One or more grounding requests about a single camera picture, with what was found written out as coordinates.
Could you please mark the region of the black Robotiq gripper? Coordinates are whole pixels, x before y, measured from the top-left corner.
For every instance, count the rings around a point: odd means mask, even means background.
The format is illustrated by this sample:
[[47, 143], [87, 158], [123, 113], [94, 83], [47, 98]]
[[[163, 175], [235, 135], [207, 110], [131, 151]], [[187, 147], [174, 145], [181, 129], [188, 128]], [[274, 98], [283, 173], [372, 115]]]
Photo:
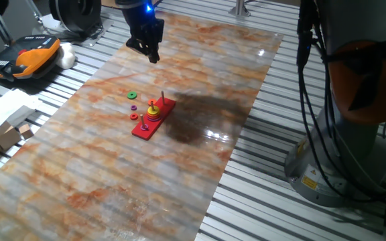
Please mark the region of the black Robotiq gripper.
[[126, 46], [139, 47], [152, 64], [158, 63], [158, 43], [162, 41], [164, 20], [155, 16], [152, 1], [121, 0], [121, 11], [131, 34]]

